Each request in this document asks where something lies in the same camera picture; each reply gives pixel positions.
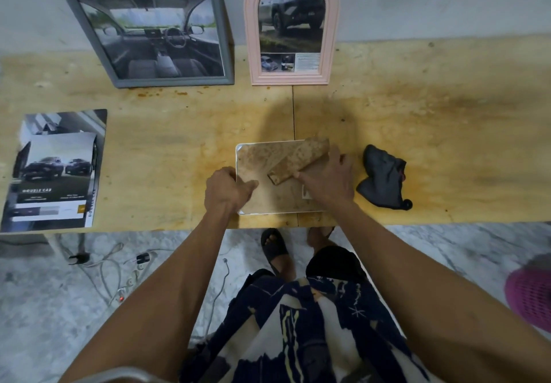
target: forearm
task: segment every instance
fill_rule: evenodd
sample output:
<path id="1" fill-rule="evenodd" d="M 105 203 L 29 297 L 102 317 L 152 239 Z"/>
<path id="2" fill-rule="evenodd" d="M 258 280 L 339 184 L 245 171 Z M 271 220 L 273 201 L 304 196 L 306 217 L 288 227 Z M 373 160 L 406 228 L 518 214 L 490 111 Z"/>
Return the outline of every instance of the forearm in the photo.
<path id="1" fill-rule="evenodd" d="M 59 383 L 118 366 L 175 380 L 228 224 L 208 212 L 188 238 L 113 313 Z"/>
<path id="2" fill-rule="evenodd" d="M 330 210 L 413 351 L 435 373 L 450 382 L 551 373 L 551 345 L 485 291 L 407 245 L 352 201 Z M 503 364 L 490 366 L 497 361 Z"/>

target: side mirror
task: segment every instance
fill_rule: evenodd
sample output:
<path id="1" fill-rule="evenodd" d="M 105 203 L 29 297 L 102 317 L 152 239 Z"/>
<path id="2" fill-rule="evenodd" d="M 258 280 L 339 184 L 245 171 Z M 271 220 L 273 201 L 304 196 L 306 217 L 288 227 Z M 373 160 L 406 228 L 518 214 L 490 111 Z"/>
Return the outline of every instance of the side mirror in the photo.
<path id="1" fill-rule="evenodd" d="M 108 26 L 108 27 L 104 28 L 104 33 L 108 36 L 117 36 L 118 35 L 117 30 L 115 28 L 113 28 L 113 26 Z"/>
<path id="2" fill-rule="evenodd" d="M 200 35 L 202 34 L 203 32 L 205 32 L 205 30 L 203 29 L 203 26 L 196 26 L 196 25 L 192 25 L 191 26 L 191 33 L 194 34 L 194 35 Z"/>

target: patterned shirt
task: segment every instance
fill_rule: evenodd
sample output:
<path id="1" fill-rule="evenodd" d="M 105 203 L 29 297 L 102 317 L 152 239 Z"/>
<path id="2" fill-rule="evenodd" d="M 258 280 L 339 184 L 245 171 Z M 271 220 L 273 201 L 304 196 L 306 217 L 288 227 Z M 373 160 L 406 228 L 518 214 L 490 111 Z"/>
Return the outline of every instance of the patterned shirt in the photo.
<path id="1" fill-rule="evenodd" d="M 230 304 L 180 382 L 441 382 L 369 282 L 261 277 Z"/>

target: extension cord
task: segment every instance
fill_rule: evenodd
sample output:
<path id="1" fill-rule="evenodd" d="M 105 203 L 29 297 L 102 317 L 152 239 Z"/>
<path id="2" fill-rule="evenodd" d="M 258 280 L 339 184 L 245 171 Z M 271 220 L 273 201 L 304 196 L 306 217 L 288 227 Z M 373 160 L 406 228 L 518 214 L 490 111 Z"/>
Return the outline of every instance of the extension cord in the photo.
<path id="1" fill-rule="evenodd" d="M 123 303 L 130 293 L 132 293 L 132 288 L 139 284 L 141 277 L 147 273 L 154 256 L 155 253 L 149 252 L 142 252 L 136 256 L 136 268 L 130 273 L 124 288 L 119 289 L 117 296 L 119 304 Z"/>

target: steering wheel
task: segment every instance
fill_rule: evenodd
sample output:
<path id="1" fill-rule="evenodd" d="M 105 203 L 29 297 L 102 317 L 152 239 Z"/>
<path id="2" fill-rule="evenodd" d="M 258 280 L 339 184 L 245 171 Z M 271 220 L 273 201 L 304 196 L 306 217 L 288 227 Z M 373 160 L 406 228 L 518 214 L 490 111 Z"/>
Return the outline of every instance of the steering wheel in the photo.
<path id="1" fill-rule="evenodd" d="M 165 29 L 164 39 L 175 48 L 184 48 L 187 43 L 187 37 L 178 28 Z"/>

